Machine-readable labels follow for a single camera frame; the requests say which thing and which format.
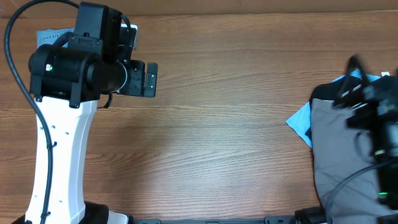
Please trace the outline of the light blue denim jeans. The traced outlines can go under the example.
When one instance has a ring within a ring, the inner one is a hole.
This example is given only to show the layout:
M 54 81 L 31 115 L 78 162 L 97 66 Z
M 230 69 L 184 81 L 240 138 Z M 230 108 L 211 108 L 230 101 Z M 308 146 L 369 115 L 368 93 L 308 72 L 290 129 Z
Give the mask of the light blue denim jeans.
M 37 48 L 44 44 L 53 44 L 62 34 L 73 31 L 74 28 L 38 30 L 36 32 Z

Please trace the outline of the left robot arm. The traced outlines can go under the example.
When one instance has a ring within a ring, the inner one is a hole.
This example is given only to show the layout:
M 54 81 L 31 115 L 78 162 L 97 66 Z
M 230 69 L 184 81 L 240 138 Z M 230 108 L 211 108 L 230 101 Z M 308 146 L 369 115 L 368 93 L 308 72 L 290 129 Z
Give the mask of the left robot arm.
M 37 116 L 37 155 L 19 223 L 134 221 L 85 201 L 86 146 L 101 95 L 155 97 L 158 66 L 132 59 L 139 31 L 120 11 L 90 2 L 77 8 L 74 30 L 30 56 L 30 85 L 21 88 Z

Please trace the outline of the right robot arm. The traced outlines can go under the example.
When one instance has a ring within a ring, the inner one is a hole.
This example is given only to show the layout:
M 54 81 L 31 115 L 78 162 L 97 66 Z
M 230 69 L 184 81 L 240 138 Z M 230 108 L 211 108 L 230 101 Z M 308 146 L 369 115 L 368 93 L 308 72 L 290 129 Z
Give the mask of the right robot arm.
M 396 76 L 369 75 L 354 55 L 287 123 L 312 150 L 321 203 L 295 223 L 397 222 Z

